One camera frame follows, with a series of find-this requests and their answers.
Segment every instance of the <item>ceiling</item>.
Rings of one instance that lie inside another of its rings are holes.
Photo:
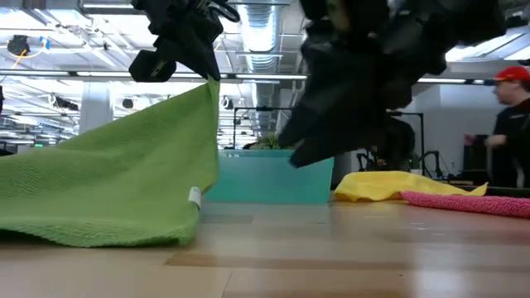
[[[46,7],[41,9],[20,9],[17,6],[22,0],[7,0],[5,7],[0,7],[0,70],[66,70],[66,71],[113,71],[122,72],[128,69],[139,50],[152,49],[156,39],[147,26],[149,21],[143,15],[130,8],[128,0],[85,0],[81,7],[72,7],[73,2],[47,0]],[[293,75],[301,69],[299,47],[304,38],[303,26],[306,20],[301,13],[298,1],[292,0],[233,0],[232,4],[267,4],[274,5],[278,14],[277,44],[274,50],[259,55],[273,57],[277,62],[275,74]],[[503,0],[507,13],[520,12],[521,1]],[[242,34],[242,25],[221,20],[224,34],[215,42],[215,56],[221,73],[248,73],[248,45],[260,42],[264,35]],[[18,59],[7,51],[7,43],[14,35],[29,36],[31,52],[28,57]],[[484,67],[486,62],[527,59],[530,57],[530,30],[528,26],[511,30],[506,36],[486,42],[475,47],[455,48],[447,54],[450,65],[447,77],[458,77],[459,73],[477,79],[481,75],[490,77],[494,67]],[[183,65],[178,65],[177,72],[190,72]],[[52,104],[51,94],[81,105],[83,80],[80,78],[43,79],[31,76],[6,76],[3,79],[6,102],[4,112],[8,117],[2,118],[0,140],[18,140],[29,142],[26,138],[42,135],[61,135],[67,138],[74,136],[78,128],[79,114],[56,108]],[[232,80],[221,86],[221,96],[232,99],[235,107],[255,107],[257,103],[256,82],[252,80]],[[274,104],[288,107],[293,97],[300,91],[300,84],[286,83],[270,79],[268,82],[275,89],[277,99]],[[123,117],[137,110],[149,107],[173,95],[193,89],[199,80],[185,79],[181,82],[164,84],[139,84],[130,79],[110,82],[115,102],[115,116]],[[124,108],[123,99],[133,99],[134,108]],[[278,113],[260,113],[238,111],[241,125],[238,126],[238,146],[255,140],[261,129],[277,129],[281,122]],[[219,127],[219,144],[232,145],[234,112],[221,107]],[[256,127],[256,122],[266,127]]]

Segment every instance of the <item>white pillar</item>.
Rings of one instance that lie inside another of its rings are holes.
[[[110,123],[113,118],[114,100],[110,93],[110,83],[85,82],[79,133]]]

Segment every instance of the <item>person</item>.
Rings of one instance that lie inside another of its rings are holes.
[[[530,72],[508,67],[495,76],[497,100],[508,105],[497,115],[491,148],[492,185],[530,188]]]

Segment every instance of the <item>ventilation duct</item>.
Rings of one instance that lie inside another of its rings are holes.
[[[248,72],[250,73],[276,73],[279,58],[267,53],[278,50],[278,37],[280,34],[279,7],[275,5],[239,5],[238,12],[241,16],[241,37],[246,55]],[[255,107],[278,107],[279,98],[276,95],[275,84],[252,85],[253,103]],[[274,131],[271,117],[277,113],[256,113],[258,135],[262,131]]]

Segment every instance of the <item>plastic container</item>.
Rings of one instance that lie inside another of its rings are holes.
[[[294,168],[289,150],[219,151],[219,181],[210,201],[324,204],[330,197],[333,158]]]

